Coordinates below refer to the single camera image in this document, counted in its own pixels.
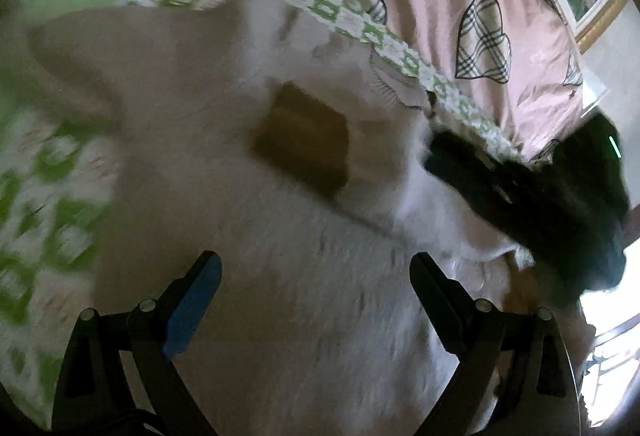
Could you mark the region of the beige fleece garment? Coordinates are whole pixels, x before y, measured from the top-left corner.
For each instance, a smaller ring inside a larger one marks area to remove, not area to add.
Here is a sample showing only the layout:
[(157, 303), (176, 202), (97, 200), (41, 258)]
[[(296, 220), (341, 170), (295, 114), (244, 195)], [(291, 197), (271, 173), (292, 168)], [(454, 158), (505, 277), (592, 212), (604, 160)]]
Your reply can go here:
[(217, 428), (418, 428), (456, 360), (411, 256), (496, 299), (512, 242), (424, 170), (434, 116), (414, 79), (283, 0), (73, 12), (29, 26), (26, 47), (39, 101), (122, 149), (94, 304), (122, 310), (220, 255), (178, 362)]

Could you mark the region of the green checkered quilt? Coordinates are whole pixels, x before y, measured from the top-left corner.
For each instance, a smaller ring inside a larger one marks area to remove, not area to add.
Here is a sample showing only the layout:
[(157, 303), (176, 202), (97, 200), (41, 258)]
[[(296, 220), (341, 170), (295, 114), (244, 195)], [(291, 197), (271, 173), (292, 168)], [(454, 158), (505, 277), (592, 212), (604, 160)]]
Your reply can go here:
[[(101, 9), (143, 6), (204, 11), (226, 1), (122, 0)], [(428, 110), (434, 116), (431, 125), (447, 116), (448, 100), (454, 93), (449, 82), (384, 24), (370, 18), (365, 1), (283, 1), (313, 16), (331, 32), (370, 46), (397, 72), (414, 79), (426, 93)], [(51, 407), (62, 359), (78, 315), (90, 307), (102, 313), (128, 310), (140, 300), (160, 294), (205, 252), (156, 292), (134, 300), (122, 310), (106, 311), (94, 304), (102, 233), (113, 209), (124, 159), (115, 137), (93, 125), (73, 122), (38, 99), (39, 77), (29, 64), (26, 30), (54, 19), (37, 22), (25, 12), (20, 0), (3, 1), (1, 375), (21, 404), (31, 414), (42, 416), (47, 424), (52, 421)], [(467, 284), (437, 263), (473, 297), (501, 304), (508, 292), (506, 257), (506, 290), (496, 299), (474, 295)], [(222, 279), (203, 320), (221, 286)], [(178, 373), (212, 427), (225, 435), (204, 412), (178, 367), (179, 359), (195, 338), (176, 360)]]

